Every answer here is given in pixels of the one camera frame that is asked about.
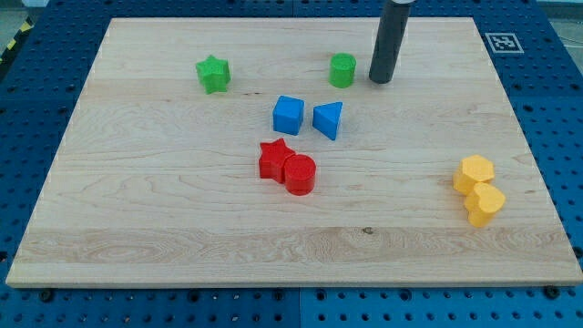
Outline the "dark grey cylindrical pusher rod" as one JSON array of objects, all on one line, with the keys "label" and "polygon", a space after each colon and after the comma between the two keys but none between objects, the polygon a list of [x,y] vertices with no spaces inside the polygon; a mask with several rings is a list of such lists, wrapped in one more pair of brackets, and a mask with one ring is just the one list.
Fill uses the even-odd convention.
[{"label": "dark grey cylindrical pusher rod", "polygon": [[393,79],[413,0],[386,0],[380,15],[369,79],[387,84]]}]

